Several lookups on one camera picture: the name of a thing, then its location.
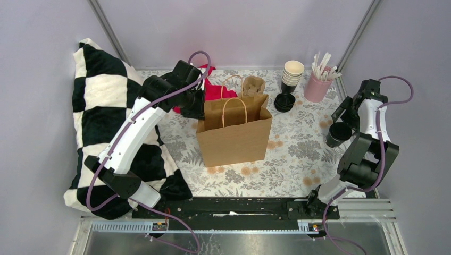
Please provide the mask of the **black plastic cup lid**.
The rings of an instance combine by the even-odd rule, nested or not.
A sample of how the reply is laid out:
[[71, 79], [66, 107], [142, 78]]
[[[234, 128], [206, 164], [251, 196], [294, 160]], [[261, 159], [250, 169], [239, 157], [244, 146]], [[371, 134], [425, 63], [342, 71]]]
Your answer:
[[353, 134], [351, 127], [344, 122], [333, 123], [329, 132], [332, 138], [339, 141], [347, 141]]

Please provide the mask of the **brown paper bag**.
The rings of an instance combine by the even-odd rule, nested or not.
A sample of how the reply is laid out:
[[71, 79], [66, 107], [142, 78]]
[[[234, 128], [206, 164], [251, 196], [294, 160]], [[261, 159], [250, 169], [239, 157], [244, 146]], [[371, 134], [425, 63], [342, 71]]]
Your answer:
[[272, 125], [269, 95], [206, 101], [196, 138], [206, 167], [263, 160]]

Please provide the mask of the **black paper coffee cup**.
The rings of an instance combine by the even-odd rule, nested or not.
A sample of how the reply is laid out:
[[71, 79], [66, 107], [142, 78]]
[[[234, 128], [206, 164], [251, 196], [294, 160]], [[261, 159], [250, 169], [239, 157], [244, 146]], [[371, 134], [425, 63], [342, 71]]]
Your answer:
[[340, 146], [344, 141], [336, 137], [331, 131], [326, 136], [325, 143], [330, 148]]

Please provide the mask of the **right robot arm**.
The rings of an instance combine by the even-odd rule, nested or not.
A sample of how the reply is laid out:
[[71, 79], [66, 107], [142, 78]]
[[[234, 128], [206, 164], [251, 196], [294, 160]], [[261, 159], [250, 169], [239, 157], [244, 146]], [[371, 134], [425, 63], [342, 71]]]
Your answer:
[[327, 215], [348, 194], [369, 192], [376, 188], [399, 154], [399, 146], [388, 136], [385, 113], [388, 98], [380, 93], [380, 81], [362, 81], [354, 97], [346, 97], [333, 112], [326, 144], [337, 147], [350, 140], [341, 157], [337, 174], [313, 189], [305, 204], [313, 219]]

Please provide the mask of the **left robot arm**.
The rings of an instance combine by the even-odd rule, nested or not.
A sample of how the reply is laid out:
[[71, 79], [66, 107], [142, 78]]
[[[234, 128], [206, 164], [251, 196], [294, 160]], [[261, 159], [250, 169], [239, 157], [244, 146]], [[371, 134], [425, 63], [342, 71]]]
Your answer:
[[131, 171], [131, 164], [144, 140], [158, 122], [178, 107], [184, 117], [203, 120], [208, 72], [180, 60], [171, 72], [148, 77], [138, 90], [131, 113], [108, 146], [84, 165], [116, 195], [130, 199], [152, 218], [164, 214], [160, 193]]

